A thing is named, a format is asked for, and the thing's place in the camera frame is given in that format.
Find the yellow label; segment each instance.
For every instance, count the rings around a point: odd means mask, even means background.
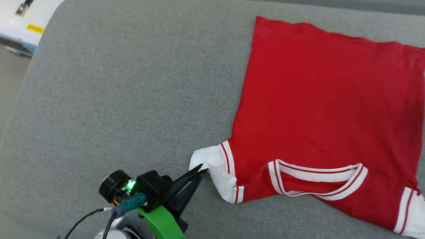
[[[38,33],[43,33],[44,32],[44,28],[39,27],[39,26],[35,26],[32,24],[28,24],[27,29],[30,31],[36,31]]]

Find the gray table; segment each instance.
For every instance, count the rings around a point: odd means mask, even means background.
[[[0,147],[0,210],[64,235],[116,169],[176,178],[196,149],[230,136],[255,16],[425,46],[425,18],[244,0],[67,0],[30,64]],[[425,183],[421,160],[418,179]],[[108,214],[83,222],[92,238]],[[187,238],[400,238],[311,196],[243,205],[205,178],[182,217]]]

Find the red fabric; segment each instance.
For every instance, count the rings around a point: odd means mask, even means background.
[[[403,188],[418,191],[424,69],[422,48],[257,17],[228,140],[243,202],[277,194],[267,166],[275,159],[319,169],[362,163],[369,173],[361,187],[324,201],[393,230]],[[344,184],[281,176],[286,191]]]

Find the black cable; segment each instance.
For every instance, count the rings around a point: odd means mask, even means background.
[[[108,236],[109,229],[115,217],[116,217],[116,212],[113,212],[111,218],[108,221],[108,224],[106,225],[105,232],[103,233],[102,239],[106,239],[106,237]]]
[[[99,209],[96,209],[96,210],[94,210],[94,211],[92,211],[91,213],[89,213],[89,214],[87,214],[87,215],[85,215],[83,218],[81,218],[72,228],[71,228],[71,230],[69,230],[69,232],[68,232],[68,234],[66,234],[66,236],[65,236],[65,238],[64,239],[68,239],[68,237],[69,237],[69,235],[71,234],[71,232],[72,231],[74,231],[74,229],[78,226],[78,224],[80,224],[80,222],[82,222],[82,221],[84,221],[84,219],[86,219],[88,216],[91,216],[91,215],[93,215],[93,214],[95,214],[95,213],[97,213],[97,212],[103,212],[104,211],[104,209],[103,208],[99,208]]]

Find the camera lens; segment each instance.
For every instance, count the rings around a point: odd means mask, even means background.
[[[131,177],[123,170],[117,170],[106,177],[99,187],[99,194],[112,203],[113,197],[117,197],[122,187],[131,180]]]

